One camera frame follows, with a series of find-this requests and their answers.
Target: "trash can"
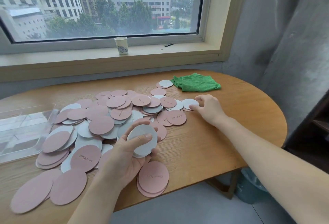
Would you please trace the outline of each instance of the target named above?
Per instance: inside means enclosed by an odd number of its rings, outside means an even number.
[[[243,202],[254,204],[268,195],[268,191],[250,168],[241,169],[235,195]]]

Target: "person's right arm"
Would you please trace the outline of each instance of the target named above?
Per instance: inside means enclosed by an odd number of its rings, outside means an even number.
[[[329,175],[247,130],[222,110],[217,98],[190,106],[232,142],[269,193],[298,224],[329,223]]]

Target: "pile of coasters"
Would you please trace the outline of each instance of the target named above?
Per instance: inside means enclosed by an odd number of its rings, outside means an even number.
[[[103,91],[95,101],[81,99],[61,109],[35,161],[36,167],[47,171],[18,189],[11,210],[22,214],[48,198],[55,205],[74,201],[86,186],[86,173],[101,170],[111,155],[113,146],[107,140],[119,140],[136,121],[149,119],[150,125],[134,128],[127,141],[147,133],[152,134],[152,140],[135,149],[133,156],[150,154],[158,136],[161,140],[166,137],[166,127],[184,124],[184,111],[191,110],[189,105],[199,105],[194,99],[166,97],[165,89],[172,85],[170,80],[162,80],[149,95],[132,90]],[[164,164],[149,162],[139,173],[137,187],[144,196],[155,197],[165,190],[168,180]]]

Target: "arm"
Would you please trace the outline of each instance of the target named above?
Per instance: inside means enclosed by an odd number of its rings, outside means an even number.
[[[157,150],[143,158],[134,158],[134,150],[149,142],[152,135],[142,135],[127,141],[128,134],[138,125],[149,125],[149,120],[132,124],[111,150],[104,168],[97,172],[86,194],[68,224],[108,224],[121,190],[137,175],[142,166],[157,155]]]
[[[226,116],[217,98],[190,106],[232,142],[265,188],[298,224],[329,223],[329,175],[247,130]]]

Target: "person's left hand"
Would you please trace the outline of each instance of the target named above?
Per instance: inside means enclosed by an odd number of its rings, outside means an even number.
[[[152,136],[148,137],[147,135],[141,135],[136,138],[133,138],[127,142],[127,137],[129,133],[138,125],[146,124],[149,125],[150,121],[145,119],[133,123],[126,133],[117,141],[114,145],[109,159],[106,161],[103,166],[101,173],[102,177],[105,180],[111,180],[118,183],[120,190],[122,190],[130,181],[134,179],[139,170],[147,164],[151,158],[155,157],[158,153],[157,149],[152,149],[150,155],[147,155],[143,158],[133,157],[134,150],[148,143]]]

